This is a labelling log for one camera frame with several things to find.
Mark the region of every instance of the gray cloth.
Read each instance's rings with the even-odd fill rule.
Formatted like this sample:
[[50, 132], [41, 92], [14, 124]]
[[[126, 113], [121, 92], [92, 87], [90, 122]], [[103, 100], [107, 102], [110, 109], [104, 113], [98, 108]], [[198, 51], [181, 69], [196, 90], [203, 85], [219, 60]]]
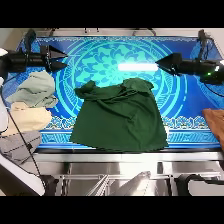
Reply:
[[[41, 142], [41, 133], [39, 131], [30, 131], [22, 133], [22, 135], [25, 141], [32, 145], [30, 151], [33, 153]], [[18, 165], [22, 164], [30, 157], [19, 134], [0, 137], [0, 152]]]
[[32, 72], [6, 100], [10, 103], [24, 102], [29, 107], [52, 108], [58, 102], [58, 99], [52, 95], [54, 92], [55, 83], [52, 76], [46, 71]]

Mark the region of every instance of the folded clothing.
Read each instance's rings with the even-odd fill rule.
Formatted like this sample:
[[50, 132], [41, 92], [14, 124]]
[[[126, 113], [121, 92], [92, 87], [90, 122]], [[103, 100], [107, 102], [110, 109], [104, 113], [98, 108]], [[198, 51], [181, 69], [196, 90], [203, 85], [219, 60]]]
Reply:
[[[25, 141], [32, 145], [30, 152], [33, 153], [41, 142], [41, 133], [39, 131], [30, 131], [22, 133], [22, 135]], [[30, 157], [19, 134], [0, 137], [0, 152], [18, 165], [22, 164]]]
[[89, 81], [76, 88], [84, 103], [70, 141], [120, 152], [148, 152], [168, 146], [152, 88], [152, 83], [139, 78], [104, 88]]
[[55, 83], [52, 76], [46, 71], [32, 72], [6, 100], [10, 103], [24, 102], [29, 107], [52, 108], [58, 102], [58, 99], [52, 95], [54, 92]]
[[224, 150], [224, 110], [204, 109], [202, 113], [212, 133], [220, 142], [222, 150]]
[[[15, 120], [20, 132], [39, 131], [44, 129], [51, 121], [51, 112], [45, 107], [29, 108], [23, 102], [16, 102], [11, 105], [11, 115]], [[8, 129], [2, 132], [2, 136], [17, 134], [18, 131], [9, 117]]]

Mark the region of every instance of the dark green t-shirt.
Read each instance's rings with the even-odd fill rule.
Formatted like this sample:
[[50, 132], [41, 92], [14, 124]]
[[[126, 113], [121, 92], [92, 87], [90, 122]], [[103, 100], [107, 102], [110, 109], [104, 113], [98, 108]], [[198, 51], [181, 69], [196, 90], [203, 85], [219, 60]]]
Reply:
[[152, 88], [152, 83], [140, 78], [103, 88], [89, 81], [76, 88], [84, 103], [70, 141], [118, 152], [149, 152], [168, 146]]

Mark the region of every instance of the patterned tablecloth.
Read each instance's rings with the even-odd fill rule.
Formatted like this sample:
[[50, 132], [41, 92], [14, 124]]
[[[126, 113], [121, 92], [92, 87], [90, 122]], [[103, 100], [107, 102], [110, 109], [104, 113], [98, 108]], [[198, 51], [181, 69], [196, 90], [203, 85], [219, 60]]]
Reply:
[[[52, 76], [56, 82], [55, 96], [58, 104], [50, 109], [53, 119], [42, 130], [39, 148], [86, 149], [88, 147], [69, 142], [83, 100], [74, 88], [89, 80], [100, 87], [121, 83], [124, 79], [139, 77], [153, 83], [161, 116], [170, 128], [169, 148], [216, 148], [217, 139], [210, 132], [202, 116], [204, 108], [224, 108], [224, 100], [209, 91], [197, 76], [173, 77], [156, 72], [125, 72], [118, 69], [120, 63], [155, 62], [173, 52], [181, 52], [183, 58], [197, 57], [200, 43], [188, 37], [49, 37], [37, 38], [32, 51], [39, 52], [40, 44], [52, 45], [69, 55], [61, 59], [68, 67]], [[214, 46], [208, 59], [221, 59]], [[32, 71], [43, 68], [28, 68], [18, 78], [4, 87], [4, 96], [15, 92]], [[214, 91], [224, 94], [223, 86], [209, 85]]]

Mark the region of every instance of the beige cloth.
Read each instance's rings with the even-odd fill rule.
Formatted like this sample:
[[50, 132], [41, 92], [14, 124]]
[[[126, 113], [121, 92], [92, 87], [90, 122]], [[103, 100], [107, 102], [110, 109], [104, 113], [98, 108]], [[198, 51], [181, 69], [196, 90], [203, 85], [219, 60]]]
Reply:
[[202, 111], [212, 133], [219, 140], [224, 150], [224, 110], [204, 109]]
[[[51, 112], [45, 107], [29, 108], [24, 102], [15, 102], [11, 105], [11, 114], [20, 132], [39, 131], [45, 128], [51, 121]], [[18, 131], [9, 117], [8, 129], [2, 136], [17, 134]]]

